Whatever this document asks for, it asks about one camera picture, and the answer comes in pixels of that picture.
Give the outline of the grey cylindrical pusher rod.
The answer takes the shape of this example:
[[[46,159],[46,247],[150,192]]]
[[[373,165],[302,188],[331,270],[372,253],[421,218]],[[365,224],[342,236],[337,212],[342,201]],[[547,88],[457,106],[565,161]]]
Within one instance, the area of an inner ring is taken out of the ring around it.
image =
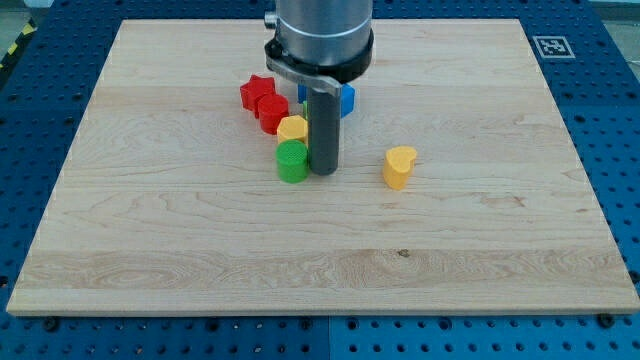
[[[340,98],[307,89],[309,167],[317,175],[331,175],[338,167]]]

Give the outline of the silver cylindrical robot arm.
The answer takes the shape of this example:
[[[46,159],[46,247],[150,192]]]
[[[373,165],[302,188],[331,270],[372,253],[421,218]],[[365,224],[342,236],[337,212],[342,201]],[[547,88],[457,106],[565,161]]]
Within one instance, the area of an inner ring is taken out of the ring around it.
[[[338,168],[343,85],[371,63],[370,0],[275,0],[264,16],[273,38],[264,46],[269,70],[306,88],[309,167]]]

